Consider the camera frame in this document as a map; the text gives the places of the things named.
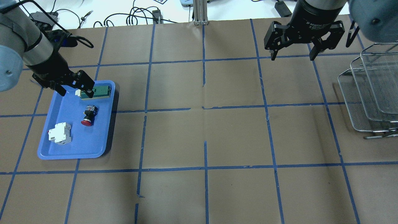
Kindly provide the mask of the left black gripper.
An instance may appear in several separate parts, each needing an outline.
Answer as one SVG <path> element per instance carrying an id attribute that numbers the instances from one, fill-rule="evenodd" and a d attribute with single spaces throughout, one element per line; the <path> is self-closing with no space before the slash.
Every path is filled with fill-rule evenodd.
<path id="1" fill-rule="evenodd" d="M 81 90 L 81 99 L 93 98 L 95 82 L 84 71 L 72 72 L 61 54 L 54 50 L 49 58 L 32 65 L 33 78 L 43 87 L 50 88 L 64 97 L 67 93 L 64 85 Z"/>

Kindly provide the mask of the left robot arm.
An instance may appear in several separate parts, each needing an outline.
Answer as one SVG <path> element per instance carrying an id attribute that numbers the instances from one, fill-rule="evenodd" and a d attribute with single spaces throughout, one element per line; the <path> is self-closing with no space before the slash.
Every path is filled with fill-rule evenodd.
<path id="1" fill-rule="evenodd" d="M 0 90 L 3 92 L 14 88 L 26 65 L 33 71 L 34 80 L 43 88 L 50 88 L 64 96 L 66 85 L 92 98 L 95 82 L 82 70 L 72 72 L 59 49 L 76 47 L 78 43 L 93 48 L 93 44 L 62 27 L 59 30 L 41 31 L 20 8 L 25 3 L 27 0 L 1 1 Z"/>

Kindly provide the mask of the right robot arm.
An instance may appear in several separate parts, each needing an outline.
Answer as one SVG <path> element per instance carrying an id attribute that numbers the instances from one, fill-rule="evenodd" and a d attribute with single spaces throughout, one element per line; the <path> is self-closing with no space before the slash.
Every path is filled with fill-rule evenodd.
<path id="1" fill-rule="evenodd" d="M 320 52 L 335 49 L 345 32 L 337 16 L 346 3 L 357 24 L 357 29 L 348 34 L 346 47 L 360 30 L 375 43 L 397 41 L 396 0 L 298 0 L 287 25 L 273 21 L 267 30 L 263 42 L 264 48 L 270 51 L 271 60 L 292 44 L 313 43 L 309 53 L 311 61 Z"/>

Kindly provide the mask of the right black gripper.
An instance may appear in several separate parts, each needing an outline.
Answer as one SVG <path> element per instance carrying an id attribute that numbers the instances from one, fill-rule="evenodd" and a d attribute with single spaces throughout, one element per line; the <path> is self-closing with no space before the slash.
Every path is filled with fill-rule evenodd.
<path id="1" fill-rule="evenodd" d="M 325 10 L 296 6 L 286 25 L 272 21 L 264 37 L 264 48 L 270 50 L 271 60 L 275 61 L 279 50 L 292 44 L 313 43 L 310 61 L 325 49 L 336 48 L 345 31 L 343 22 L 336 20 L 341 10 L 342 7 Z"/>

